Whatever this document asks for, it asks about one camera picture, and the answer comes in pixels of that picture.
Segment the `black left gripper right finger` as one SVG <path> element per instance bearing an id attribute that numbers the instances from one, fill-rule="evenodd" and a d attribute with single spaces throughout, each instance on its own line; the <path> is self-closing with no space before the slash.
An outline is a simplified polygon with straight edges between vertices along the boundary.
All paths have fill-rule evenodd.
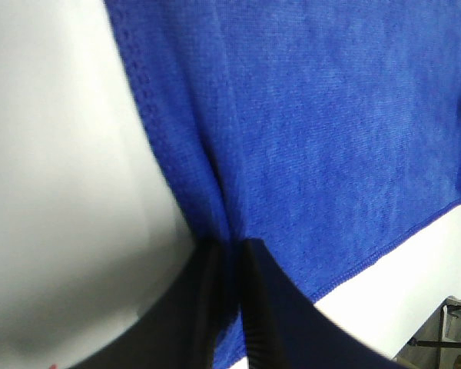
<path id="1" fill-rule="evenodd" d="M 397 368 L 323 316 L 260 239 L 243 241 L 240 305 L 251 368 Z"/>

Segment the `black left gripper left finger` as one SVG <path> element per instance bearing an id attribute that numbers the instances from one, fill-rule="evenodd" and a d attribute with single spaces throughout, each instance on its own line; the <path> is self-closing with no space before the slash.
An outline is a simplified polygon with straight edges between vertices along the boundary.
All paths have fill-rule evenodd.
<path id="1" fill-rule="evenodd" d="M 77 368 L 210 368 L 225 317 L 224 253 L 201 242 L 141 319 Z"/>

